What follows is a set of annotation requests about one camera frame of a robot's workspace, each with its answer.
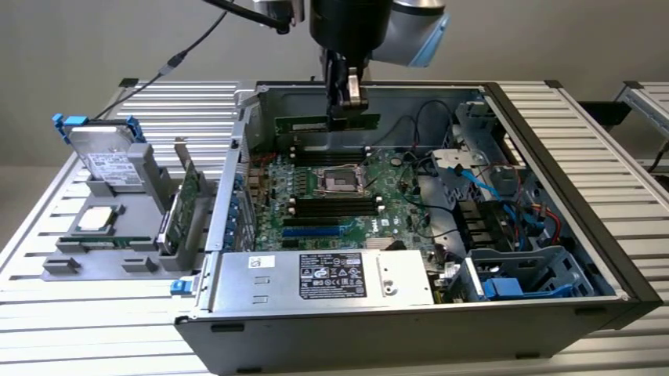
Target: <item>robotic arm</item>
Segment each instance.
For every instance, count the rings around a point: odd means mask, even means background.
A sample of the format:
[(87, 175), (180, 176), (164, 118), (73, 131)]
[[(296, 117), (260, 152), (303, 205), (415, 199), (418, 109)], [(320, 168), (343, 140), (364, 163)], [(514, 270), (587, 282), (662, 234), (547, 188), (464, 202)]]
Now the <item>robotic arm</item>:
[[(304, 20), (304, 0), (253, 0), (256, 12), (204, 0), (285, 34)], [(328, 128), (368, 108), (359, 82), (370, 60), (426, 67), (448, 22), (443, 0), (310, 0), (310, 33), (323, 48)]]

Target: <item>slotted aluminum table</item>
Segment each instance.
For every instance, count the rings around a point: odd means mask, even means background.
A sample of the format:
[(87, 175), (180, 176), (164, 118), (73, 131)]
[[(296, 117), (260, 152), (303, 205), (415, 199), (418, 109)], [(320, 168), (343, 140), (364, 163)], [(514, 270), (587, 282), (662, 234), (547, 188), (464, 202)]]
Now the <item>slotted aluminum table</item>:
[[(669, 299), (669, 200), (563, 89), (499, 82), (553, 157), (662, 299)], [(179, 176), (172, 140), (216, 179), (233, 124), (233, 82), (163, 82), (117, 110), (141, 122), (156, 160)], [(191, 298), (169, 280), (42, 282), (41, 263), (83, 204), (88, 172), (65, 163), (0, 253), (0, 374), (197, 375), (204, 369), (171, 320)], [(549, 360), (430, 365), (346, 374), (669, 374), (669, 306), (621, 331), (599, 331)], [(319, 372), (336, 375), (343, 372)]]

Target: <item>cpu socket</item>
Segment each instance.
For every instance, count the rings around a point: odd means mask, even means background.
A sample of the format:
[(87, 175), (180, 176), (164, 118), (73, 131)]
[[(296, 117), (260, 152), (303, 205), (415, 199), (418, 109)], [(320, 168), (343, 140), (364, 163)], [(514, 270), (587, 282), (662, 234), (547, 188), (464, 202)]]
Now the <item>cpu socket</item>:
[(363, 192), (363, 177), (358, 168), (324, 169), (319, 177), (319, 190), (323, 193)]

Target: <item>power supply label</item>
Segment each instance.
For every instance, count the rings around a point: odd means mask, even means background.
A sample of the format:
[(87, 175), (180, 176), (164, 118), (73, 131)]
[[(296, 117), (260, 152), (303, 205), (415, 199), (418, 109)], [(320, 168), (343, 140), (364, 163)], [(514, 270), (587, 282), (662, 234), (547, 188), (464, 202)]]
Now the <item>power supply label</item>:
[(303, 299), (366, 298), (362, 254), (300, 255), (300, 297)]

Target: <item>sticker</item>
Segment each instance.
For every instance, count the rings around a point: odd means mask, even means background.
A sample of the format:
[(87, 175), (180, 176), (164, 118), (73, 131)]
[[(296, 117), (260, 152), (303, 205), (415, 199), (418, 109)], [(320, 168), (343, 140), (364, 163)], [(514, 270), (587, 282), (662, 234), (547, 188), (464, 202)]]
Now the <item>sticker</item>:
[(300, 297), (303, 299), (366, 298), (362, 254), (300, 255)]
[(252, 256), (248, 257), (248, 268), (272, 268), (273, 267), (273, 256)]
[(89, 153), (89, 169), (93, 176), (109, 186), (137, 186), (141, 184), (135, 166), (121, 153)]

